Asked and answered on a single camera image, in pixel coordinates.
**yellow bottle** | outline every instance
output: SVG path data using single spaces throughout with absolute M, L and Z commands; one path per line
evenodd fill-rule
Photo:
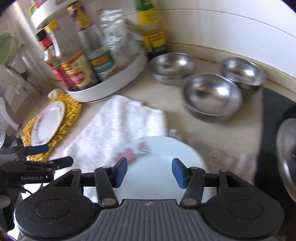
M 150 0 L 135 0 L 135 4 L 149 60 L 166 53 L 165 33 L 154 5 Z

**pot lid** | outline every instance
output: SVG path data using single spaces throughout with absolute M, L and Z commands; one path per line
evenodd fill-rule
M 0 148 L 3 146 L 5 140 L 5 131 L 0 129 Z
M 296 202 L 296 119 L 285 120 L 276 136 L 276 155 L 281 180 Z

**floral plate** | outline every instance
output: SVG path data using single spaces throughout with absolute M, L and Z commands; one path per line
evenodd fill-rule
M 59 129 L 65 114 L 63 101 L 55 101 L 46 106 L 38 116 L 31 133 L 32 146 L 44 145 Z

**gold jar lid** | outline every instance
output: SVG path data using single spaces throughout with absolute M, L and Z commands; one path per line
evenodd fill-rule
M 46 33 L 49 34 L 55 31 L 58 27 L 59 27 L 59 23 L 56 20 L 53 20 L 52 22 L 50 22 L 48 25 L 44 27 L 44 30 L 46 31 Z
M 67 10 L 70 11 L 70 10 L 72 10 L 73 8 L 78 7 L 78 6 L 80 6 L 80 5 L 82 5 L 82 2 L 80 2 L 80 1 L 76 1 L 76 2 L 74 2 L 74 3 L 72 3 L 72 4 L 70 4 L 70 5 L 68 6 Z

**green bowl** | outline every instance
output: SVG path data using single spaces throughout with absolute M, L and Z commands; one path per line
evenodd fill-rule
M 17 54 L 18 39 L 9 32 L 0 34 L 0 66 L 9 64 Z

